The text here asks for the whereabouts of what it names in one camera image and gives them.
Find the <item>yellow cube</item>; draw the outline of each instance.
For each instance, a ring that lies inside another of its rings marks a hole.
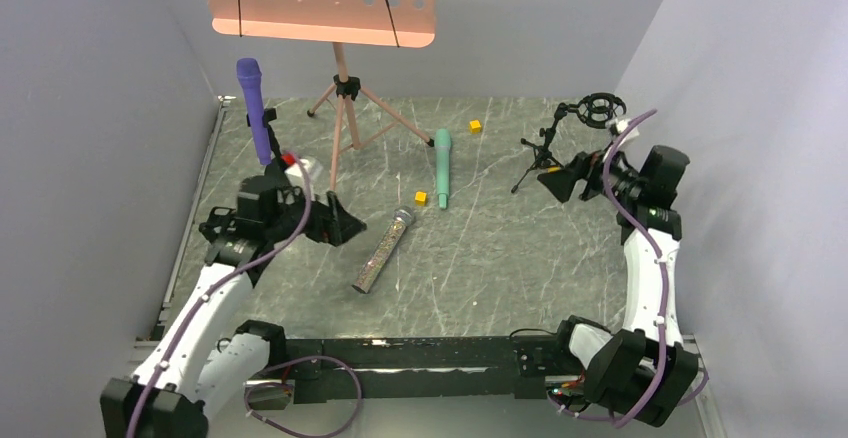
[[[423,191],[415,192],[415,204],[418,206],[424,206],[427,204],[427,193]]]

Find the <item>pink music stand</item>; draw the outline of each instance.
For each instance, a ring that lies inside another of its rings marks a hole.
[[[296,40],[329,41],[333,44],[338,75],[306,113],[314,116],[336,91],[336,125],[330,189],[335,190],[339,155],[359,150],[400,123],[433,146],[433,139],[416,128],[397,110],[383,102],[356,77],[348,74],[343,43],[421,48],[435,37],[435,0],[208,0],[212,27],[223,34],[264,36]],[[362,141],[356,126],[353,100],[359,91],[396,121]],[[351,144],[340,148],[344,115]]]

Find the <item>gray wall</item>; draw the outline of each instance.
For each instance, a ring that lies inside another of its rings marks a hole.
[[[0,0],[3,436],[102,434],[217,110],[164,0]]]
[[[206,0],[168,0],[218,94],[241,96],[253,56],[267,96],[317,96],[328,43],[219,35]],[[385,96],[582,96],[615,87],[662,0],[437,0],[423,49],[349,46],[351,71]]]
[[[731,437],[845,436],[846,36],[848,0],[665,0],[618,86],[692,158],[678,309]]]

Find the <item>gray marble table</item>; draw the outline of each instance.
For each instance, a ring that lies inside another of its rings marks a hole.
[[[435,152],[403,127],[342,155],[337,193],[368,231],[339,248],[305,237],[267,268],[231,326],[253,318],[281,324],[296,338],[504,335],[516,328],[555,330],[571,314],[616,329],[624,312],[626,269],[612,206],[603,198],[559,204],[533,176],[509,190],[532,162],[519,144],[538,141],[559,100],[413,98],[386,100],[421,129],[447,128],[453,139],[447,210],[435,193]],[[315,118],[311,100],[272,100],[283,148],[317,158],[328,187],[334,112]],[[356,102],[361,136],[391,118],[365,97]],[[182,307],[206,251],[196,231],[213,206],[234,206],[240,181],[261,173],[244,104],[230,105],[205,179],[172,305]],[[470,120],[483,131],[471,134]],[[603,132],[566,119],[552,146],[561,161],[605,144]],[[343,145],[349,141],[343,134]],[[430,194],[414,205],[416,191]],[[412,205],[416,224],[368,295],[351,284],[389,225],[394,209]]]

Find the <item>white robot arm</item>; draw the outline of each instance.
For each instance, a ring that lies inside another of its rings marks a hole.
[[[270,323],[249,320],[236,329],[226,349],[218,351],[215,344],[273,258],[276,243],[290,242],[300,232],[340,246],[365,230],[333,192],[327,193],[327,204],[311,198],[307,210],[301,188],[281,185],[279,177],[254,176],[242,181],[235,209],[212,209],[200,225],[210,242],[207,264],[188,304],[132,376],[113,378],[101,393],[108,438],[123,438],[128,431],[206,436],[209,419],[245,382],[287,361],[284,330]],[[237,269],[245,271],[234,276]]]
[[[557,337],[583,366],[588,403],[624,414],[623,423],[635,418],[661,426],[695,379],[698,359],[683,349],[674,300],[674,265],[682,230],[680,215],[671,205],[689,158],[674,148],[655,146],[637,170],[619,151],[635,125],[654,112],[633,123],[614,123],[608,147],[578,153],[561,170],[543,173],[538,180],[561,202],[570,199],[581,180],[586,182],[581,200],[601,193],[614,200],[627,260],[623,326],[612,333],[603,325],[572,317],[560,326]]]
[[[669,278],[669,299],[665,314],[665,339],[667,346],[683,344],[683,337],[677,325],[677,313],[674,304],[674,262],[680,243],[670,234],[657,230],[648,230],[666,255],[666,268]],[[627,260],[627,301],[625,304],[623,330],[635,332],[641,330],[645,337],[659,342],[655,321],[660,307],[662,276],[656,263],[656,256],[647,239],[640,233],[633,233],[624,242],[624,256]],[[574,327],[569,349],[580,359],[584,368],[589,368],[592,358],[612,339],[612,334],[604,329],[587,324]]]

